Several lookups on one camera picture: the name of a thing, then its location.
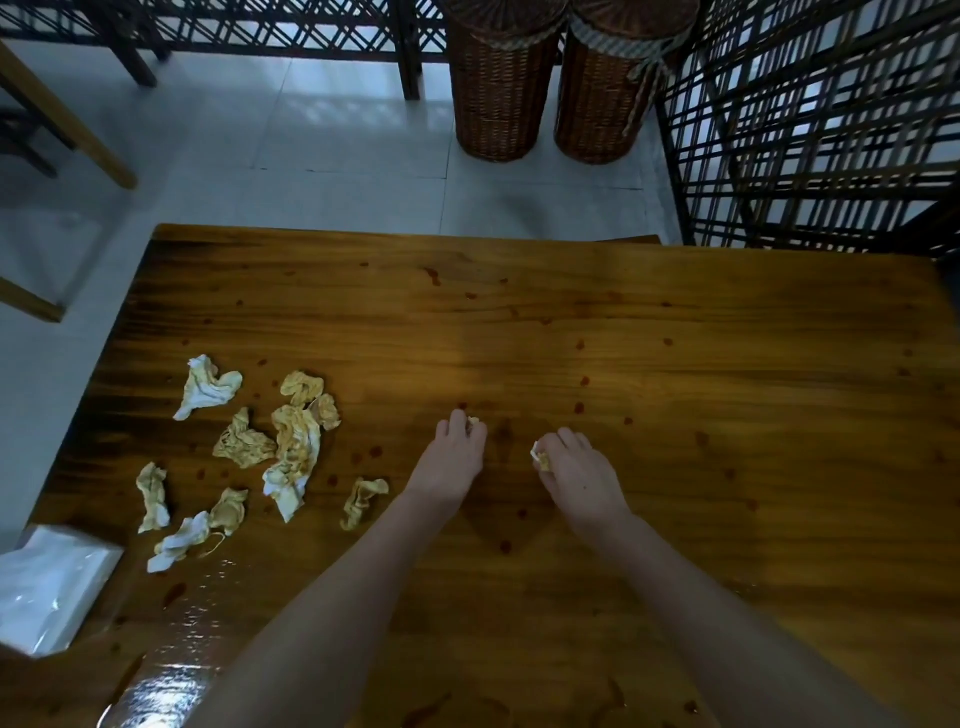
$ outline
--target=hand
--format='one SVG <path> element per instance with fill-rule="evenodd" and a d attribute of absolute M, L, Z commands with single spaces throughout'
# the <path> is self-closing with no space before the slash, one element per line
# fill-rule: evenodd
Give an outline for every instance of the hand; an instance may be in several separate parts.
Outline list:
<path fill-rule="evenodd" d="M 632 516 L 616 471 L 586 435 L 561 427 L 540 438 L 537 452 L 550 458 L 550 473 L 534 464 L 540 480 L 570 527 L 588 544 L 596 547 L 604 531 Z"/>
<path fill-rule="evenodd" d="M 420 456 L 403 492 L 439 505 L 447 518 L 459 510 L 483 470 L 487 426 L 477 423 L 468 433 L 467 425 L 462 409 L 453 410 L 449 422 L 437 423 L 437 437 Z"/>

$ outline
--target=table surface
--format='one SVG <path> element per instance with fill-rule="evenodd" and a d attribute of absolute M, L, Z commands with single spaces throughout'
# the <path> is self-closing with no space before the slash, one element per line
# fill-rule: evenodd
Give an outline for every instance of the table surface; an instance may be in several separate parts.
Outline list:
<path fill-rule="evenodd" d="M 239 370 L 171 418 L 186 360 Z M 284 524 L 267 464 L 214 458 L 232 415 L 274 433 L 278 383 L 324 376 L 343 425 Z M 73 647 L 0 662 L 16 726 L 177 726 L 217 673 L 357 538 L 357 475 L 402 491 L 457 406 L 486 469 L 410 577 L 357 726 L 705 725 L 662 633 L 572 536 L 529 450 L 584 431 L 695 563 L 919 725 L 960 719 L 960 348 L 932 266 L 894 256 L 414 235 L 158 229 L 35 521 L 126 553 Z M 175 524 L 251 490 L 240 530 L 145 563 L 134 480 L 169 471 Z M 383 498 L 373 515 L 388 502 Z"/>

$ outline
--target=wicker basket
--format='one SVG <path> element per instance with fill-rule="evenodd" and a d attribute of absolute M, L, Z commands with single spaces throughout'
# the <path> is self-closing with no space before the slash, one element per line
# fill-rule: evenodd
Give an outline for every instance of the wicker basket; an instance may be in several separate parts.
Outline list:
<path fill-rule="evenodd" d="M 698 0 L 571 0 L 554 137 L 568 157 L 627 155 L 678 60 Z"/>
<path fill-rule="evenodd" d="M 443 0 L 457 141 L 511 161 L 537 143 L 566 0 Z"/>

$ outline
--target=forearm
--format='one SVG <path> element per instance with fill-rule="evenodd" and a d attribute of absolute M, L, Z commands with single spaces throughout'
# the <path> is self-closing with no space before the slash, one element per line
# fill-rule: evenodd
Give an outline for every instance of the forearm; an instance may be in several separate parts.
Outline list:
<path fill-rule="evenodd" d="M 446 515 L 399 496 L 253 640 L 187 728 L 343 726 L 359 704 L 407 575 Z"/>
<path fill-rule="evenodd" d="M 852 679 L 630 517 L 596 541 L 679 649 L 725 728 L 901 725 Z"/>

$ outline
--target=basket rope trim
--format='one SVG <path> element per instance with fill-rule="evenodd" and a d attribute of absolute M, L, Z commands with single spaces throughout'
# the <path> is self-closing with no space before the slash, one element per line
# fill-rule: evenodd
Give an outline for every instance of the basket rope trim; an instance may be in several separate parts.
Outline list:
<path fill-rule="evenodd" d="M 577 37 L 581 43 L 587 46 L 591 51 L 602 53 L 606 56 L 614 56 L 627 61 L 636 61 L 636 65 L 630 69 L 627 74 L 627 80 L 640 82 L 634 98 L 634 106 L 630 109 L 630 116 L 627 118 L 627 124 L 623 129 L 623 135 L 627 136 L 634 125 L 634 121 L 639 114 L 639 118 L 647 115 L 647 111 L 653 106 L 654 97 L 660 84 L 668 84 L 674 79 L 674 72 L 667 65 L 665 56 L 680 48 L 690 37 L 691 25 L 686 30 L 676 36 L 654 38 L 648 40 L 631 40 L 617 36 L 610 36 L 598 31 L 596 28 L 588 25 L 587 22 L 576 12 L 570 13 L 570 32 Z M 643 90 L 646 84 L 643 80 L 647 74 L 653 74 L 650 84 L 650 93 L 647 94 L 647 102 L 640 109 L 640 98 L 643 96 Z"/>

